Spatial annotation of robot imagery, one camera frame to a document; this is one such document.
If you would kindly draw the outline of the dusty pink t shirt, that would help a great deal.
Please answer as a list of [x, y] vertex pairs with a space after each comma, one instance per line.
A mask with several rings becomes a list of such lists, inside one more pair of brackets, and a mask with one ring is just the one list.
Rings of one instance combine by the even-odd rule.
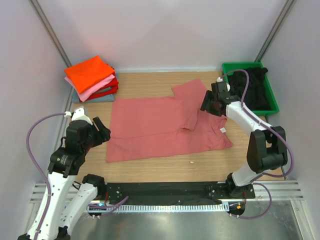
[[112, 105], [106, 162], [170, 157], [231, 148], [226, 117], [201, 111], [206, 87], [195, 79], [172, 96], [117, 98]]

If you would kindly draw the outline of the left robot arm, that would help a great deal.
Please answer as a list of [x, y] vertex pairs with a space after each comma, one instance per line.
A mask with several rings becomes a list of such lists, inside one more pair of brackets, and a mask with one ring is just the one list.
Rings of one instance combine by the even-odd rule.
[[60, 147], [51, 155], [46, 189], [38, 213], [27, 233], [20, 240], [69, 240], [82, 212], [92, 200], [106, 194], [105, 179], [87, 174], [75, 197], [65, 206], [69, 190], [90, 149], [109, 141], [111, 131], [99, 117], [73, 117], [61, 138]]

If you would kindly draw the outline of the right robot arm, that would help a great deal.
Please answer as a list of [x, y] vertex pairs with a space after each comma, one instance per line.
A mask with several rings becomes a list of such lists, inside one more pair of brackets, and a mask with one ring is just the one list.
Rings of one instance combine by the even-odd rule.
[[200, 110], [232, 119], [249, 136], [246, 163], [230, 173], [225, 181], [225, 192], [229, 197], [240, 198], [254, 180], [288, 163], [285, 130], [261, 120], [238, 96], [230, 94], [226, 82], [211, 84]]

